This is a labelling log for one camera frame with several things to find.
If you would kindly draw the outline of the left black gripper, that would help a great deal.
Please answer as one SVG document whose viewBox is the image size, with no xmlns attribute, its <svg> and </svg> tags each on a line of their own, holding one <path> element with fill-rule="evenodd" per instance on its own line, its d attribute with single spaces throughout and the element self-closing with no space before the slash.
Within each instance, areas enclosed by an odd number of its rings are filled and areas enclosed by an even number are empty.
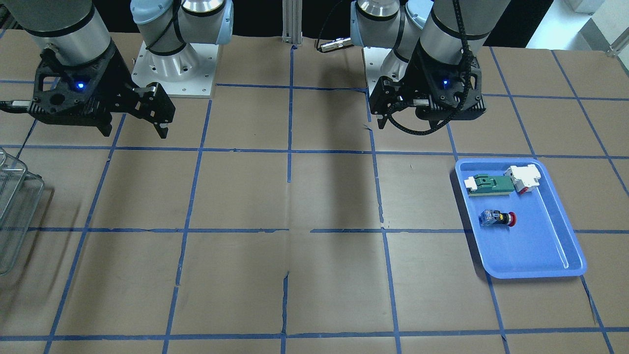
<svg viewBox="0 0 629 354">
<path fill-rule="evenodd" d="M 414 108 L 418 119 L 428 121 L 431 130 L 452 120 L 473 120 L 485 114 L 478 59 L 470 50 L 458 53 L 463 57 L 449 64 L 416 47 L 400 81 L 380 77 L 369 96 L 371 114 L 380 116 L 378 128 L 384 129 L 390 122 L 399 130 L 407 130 L 393 118 L 393 114 L 406 108 Z"/>
</svg>

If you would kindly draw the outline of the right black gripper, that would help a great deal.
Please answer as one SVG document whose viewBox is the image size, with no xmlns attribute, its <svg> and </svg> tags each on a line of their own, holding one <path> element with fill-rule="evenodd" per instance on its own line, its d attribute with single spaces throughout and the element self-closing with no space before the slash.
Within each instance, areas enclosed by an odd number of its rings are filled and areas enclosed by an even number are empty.
<svg viewBox="0 0 629 354">
<path fill-rule="evenodd" d="M 78 66 L 63 65 L 60 51 L 49 43 L 40 53 L 29 114 L 50 125 L 95 127 L 112 133 L 112 113 L 132 114 L 153 124 L 166 139 L 169 123 L 157 122 L 150 106 L 157 86 L 138 87 L 117 46 L 110 40 L 98 58 Z"/>
</svg>

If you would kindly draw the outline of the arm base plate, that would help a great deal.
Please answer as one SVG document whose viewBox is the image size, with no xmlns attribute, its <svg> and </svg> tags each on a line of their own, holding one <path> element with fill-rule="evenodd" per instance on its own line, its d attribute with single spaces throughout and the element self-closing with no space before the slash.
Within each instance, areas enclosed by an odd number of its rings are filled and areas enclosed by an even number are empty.
<svg viewBox="0 0 629 354">
<path fill-rule="evenodd" d="M 142 43 L 132 71 L 140 87 L 158 82 L 171 98 L 211 98 L 220 45 L 189 43 L 179 53 L 158 56 Z"/>
<path fill-rule="evenodd" d="M 387 76 L 398 82 L 406 72 L 407 63 L 396 57 L 393 49 L 364 47 L 363 57 L 369 94 L 380 77 Z"/>
</svg>

